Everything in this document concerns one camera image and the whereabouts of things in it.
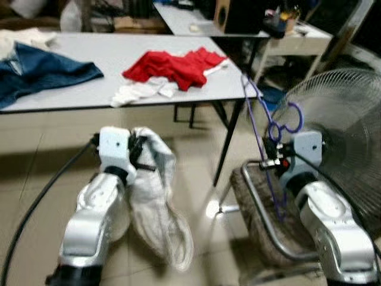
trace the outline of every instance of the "blue jeans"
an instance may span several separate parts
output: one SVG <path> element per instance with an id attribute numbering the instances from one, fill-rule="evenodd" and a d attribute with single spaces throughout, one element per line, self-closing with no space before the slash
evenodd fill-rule
<path id="1" fill-rule="evenodd" d="M 94 63 L 79 63 L 52 52 L 16 43 L 12 57 L 0 61 L 0 109 L 17 98 L 103 77 Z"/>

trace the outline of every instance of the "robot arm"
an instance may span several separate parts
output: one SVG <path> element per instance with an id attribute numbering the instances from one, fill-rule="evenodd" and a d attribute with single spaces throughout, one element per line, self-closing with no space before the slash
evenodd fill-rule
<path id="1" fill-rule="evenodd" d="M 315 242 L 328 283 L 377 285 L 373 243 L 354 220 L 351 206 L 327 183 L 319 181 L 312 167 L 291 155 L 298 153 L 318 166 L 321 143 L 318 132 L 298 133 L 288 146 L 278 145 L 277 159 L 263 164 L 263 167 L 271 163 L 277 166 L 282 188 L 295 196 L 301 221 Z"/>
<path id="2" fill-rule="evenodd" d="M 101 173 L 79 193 L 60 248 L 58 267 L 47 285 L 99 285 L 110 241 L 129 225 L 126 186 L 136 169 L 130 162 L 130 132 L 105 127 L 99 135 Z"/>

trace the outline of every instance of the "chair seat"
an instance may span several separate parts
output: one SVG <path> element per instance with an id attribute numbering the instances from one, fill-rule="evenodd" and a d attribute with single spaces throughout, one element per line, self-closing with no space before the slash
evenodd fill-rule
<path id="1" fill-rule="evenodd" d="M 283 222 L 280 222 L 276 216 L 273 198 L 267 186 L 266 173 L 261 171 L 257 166 L 249 166 L 248 171 L 266 212 L 274 226 L 279 241 L 295 253 L 314 251 L 314 242 L 300 221 L 298 210 L 293 203 L 293 198 L 291 198 L 291 195 L 288 194 L 288 203 L 285 208 L 286 216 Z M 282 191 L 273 174 L 271 174 L 271 181 L 274 186 L 274 192 L 277 197 L 281 198 Z M 264 263 L 269 266 L 278 267 L 291 266 L 295 264 L 293 260 L 288 259 L 280 253 L 271 242 L 240 168 L 237 168 L 232 172 L 230 182 L 234 189 L 246 227 L 248 228 L 250 239 L 253 240 L 255 245 L 259 247 Z"/>

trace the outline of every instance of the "electric fan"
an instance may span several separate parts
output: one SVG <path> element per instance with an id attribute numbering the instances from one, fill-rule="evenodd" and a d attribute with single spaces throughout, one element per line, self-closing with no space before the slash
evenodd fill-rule
<path id="1" fill-rule="evenodd" d="M 280 124 L 323 134 L 320 168 L 354 202 L 371 236 L 381 233 L 381 75 L 359 69 L 318 74 L 291 89 L 273 113 Z"/>

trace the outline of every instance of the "white cloth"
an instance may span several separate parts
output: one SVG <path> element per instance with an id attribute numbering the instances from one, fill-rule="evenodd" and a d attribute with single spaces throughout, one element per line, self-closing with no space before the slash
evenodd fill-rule
<path id="1" fill-rule="evenodd" d="M 138 163 L 156 166 L 154 172 L 137 170 L 129 187 L 132 224 L 143 240 L 169 265 L 186 271 L 193 259 L 193 239 L 185 218 L 171 202 L 171 181 L 176 158 L 163 140 L 148 128 L 135 128 L 146 136 Z"/>
<path id="2" fill-rule="evenodd" d="M 153 97 L 156 94 L 170 98 L 177 90 L 179 87 L 176 82 L 169 82 L 162 76 L 153 76 L 145 83 L 128 80 L 127 85 L 121 86 L 111 99 L 111 106 L 121 107 L 139 98 Z"/>
<path id="3" fill-rule="evenodd" d="M 38 28 L 20 31 L 0 30 L 0 60 L 7 58 L 12 53 L 14 42 L 48 50 L 48 43 L 56 37 L 57 33 L 42 33 Z"/>
<path id="4" fill-rule="evenodd" d="M 81 32 L 82 10 L 81 0 L 71 0 L 64 8 L 60 18 L 62 32 Z"/>

